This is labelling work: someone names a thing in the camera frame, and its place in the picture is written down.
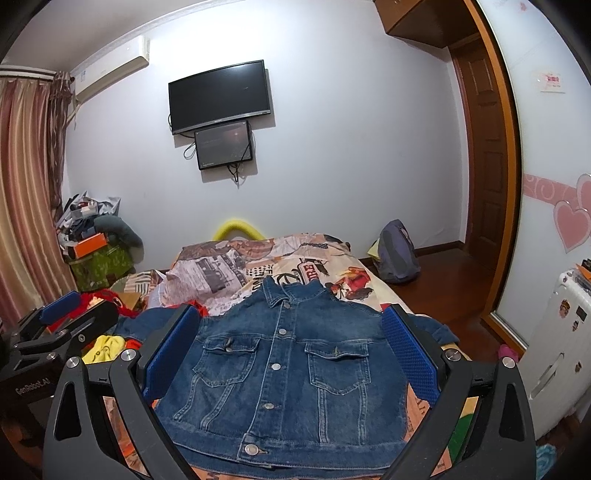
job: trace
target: small screen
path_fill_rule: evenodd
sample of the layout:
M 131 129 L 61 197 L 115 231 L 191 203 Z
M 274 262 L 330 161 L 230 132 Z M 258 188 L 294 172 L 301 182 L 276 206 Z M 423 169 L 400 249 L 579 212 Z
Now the small screen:
M 199 170 L 252 160 L 246 121 L 195 132 Z
M 270 113 L 262 60 L 198 73 L 168 84 L 174 134 Z

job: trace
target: denim jacket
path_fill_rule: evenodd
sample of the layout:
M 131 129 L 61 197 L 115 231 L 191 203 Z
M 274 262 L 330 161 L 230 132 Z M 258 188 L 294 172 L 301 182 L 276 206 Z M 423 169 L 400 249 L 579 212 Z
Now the denim jacket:
M 435 320 L 413 319 L 440 343 L 457 341 Z M 134 336 L 135 324 L 144 335 L 154 323 L 146 329 L 140 316 L 115 334 Z M 279 286 L 267 277 L 223 316 L 202 319 L 155 412 L 202 469 L 344 478 L 377 474 L 404 448 L 406 388 L 380 313 L 317 280 Z

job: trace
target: pink heart decal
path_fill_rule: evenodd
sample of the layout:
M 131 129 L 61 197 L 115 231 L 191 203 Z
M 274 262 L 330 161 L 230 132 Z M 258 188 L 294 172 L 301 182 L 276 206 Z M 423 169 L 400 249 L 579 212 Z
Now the pink heart decal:
M 577 200 L 579 208 L 591 212 L 591 175 L 584 173 L 577 180 Z
M 567 253 L 583 245 L 591 234 L 591 216 L 587 210 L 573 210 L 563 200 L 554 207 L 554 224 Z

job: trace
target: pocket flap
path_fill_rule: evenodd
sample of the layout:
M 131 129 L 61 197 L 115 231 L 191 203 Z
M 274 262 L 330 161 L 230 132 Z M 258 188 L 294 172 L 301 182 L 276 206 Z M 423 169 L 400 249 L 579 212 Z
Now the pocket flap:
M 251 335 L 217 335 L 209 337 L 203 343 L 204 350 L 224 352 L 254 352 L 261 340 Z
M 344 356 L 364 357 L 368 356 L 368 344 L 366 342 L 307 342 L 305 352 L 329 360 L 336 360 Z

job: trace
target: wooden cabinet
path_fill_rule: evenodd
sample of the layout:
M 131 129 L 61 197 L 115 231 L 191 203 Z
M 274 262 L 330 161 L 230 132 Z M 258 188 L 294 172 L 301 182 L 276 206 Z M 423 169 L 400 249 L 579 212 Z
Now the wooden cabinet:
M 375 0 L 388 35 L 447 47 L 478 32 L 464 0 Z

